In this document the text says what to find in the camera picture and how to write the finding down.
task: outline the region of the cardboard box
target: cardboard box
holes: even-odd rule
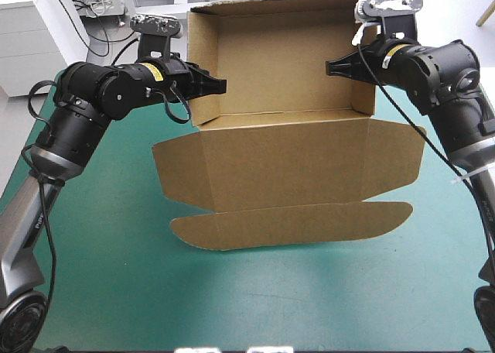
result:
[[[201,248],[370,238],[399,226],[405,202],[362,202],[412,183],[424,142],[370,119],[374,86],[328,77],[344,56],[357,0],[219,2],[189,14],[189,58],[227,93],[191,101],[198,133],[153,147],[167,197],[213,211],[172,221]]]

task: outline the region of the green table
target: green table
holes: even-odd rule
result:
[[[392,94],[433,135],[405,96]],[[52,109],[48,101],[43,114]],[[377,109],[378,118],[399,121],[381,96]],[[201,210],[162,195],[151,153],[153,144],[195,131],[173,124],[160,105],[135,110],[109,128],[84,174],[64,188],[51,215],[56,292],[37,348],[487,348],[473,310],[486,258],[480,220],[431,150],[414,184],[376,198],[415,208],[389,234],[209,252],[170,231],[172,218]],[[18,163],[0,209],[27,170]],[[48,275],[44,236],[36,254]]]

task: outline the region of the yellow label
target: yellow label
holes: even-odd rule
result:
[[[384,69],[388,68],[388,64],[390,63],[390,59],[394,56],[396,52],[398,52],[402,47],[410,46],[407,43],[403,43],[401,45],[397,45],[391,48],[389,52],[387,52],[387,55],[384,57],[384,62],[381,64],[381,67]]]
[[[155,78],[156,82],[163,81],[163,76],[162,73],[160,72],[160,69],[155,67],[153,64],[150,63],[140,63],[141,65],[147,67],[150,72],[153,74],[153,78]]]

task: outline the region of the white drawer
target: white drawer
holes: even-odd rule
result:
[[[0,86],[8,96],[27,95],[38,81],[53,80],[67,67],[60,53],[38,53],[0,58]],[[43,88],[40,93],[48,92]]]
[[[0,57],[20,57],[59,51],[48,30],[0,34],[0,48]]]
[[[46,24],[34,5],[0,9],[0,34],[46,29]]]

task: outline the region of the robotic arm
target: robotic arm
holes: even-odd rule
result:
[[[476,314],[495,351],[495,118],[480,87],[480,63],[463,41],[441,47],[417,41],[415,13],[422,0],[359,0],[354,15],[362,26],[354,37],[358,51],[327,61],[330,76],[388,84],[406,91],[411,103],[432,122],[446,157],[416,128],[472,193],[483,222],[489,259],[480,278],[490,285],[474,296]],[[375,41],[361,47],[363,31],[379,26]],[[412,123],[402,110],[394,106]],[[461,176],[460,167],[467,174]]]
[[[0,216],[0,353],[29,351],[43,325],[51,294],[46,298],[33,290],[44,283],[33,248],[43,225],[49,229],[47,215],[62,186],[83,172],[111,121],[134,108],[164,102],[166,114],[185,123],[189,119],[174,115],[169,102],[182,103],[190,117],[189,99],[226,91],[225,80],[170,53],[171,38],[180,36],[178,20],[137,15],[131,27],[141,33],[136,63],[75,63],[56,83],[43,81],[31,90],[30,96],[55,85],[56,108],[45,120],[29,101],[32,115],[46,127],[22,151],[30,176]]]

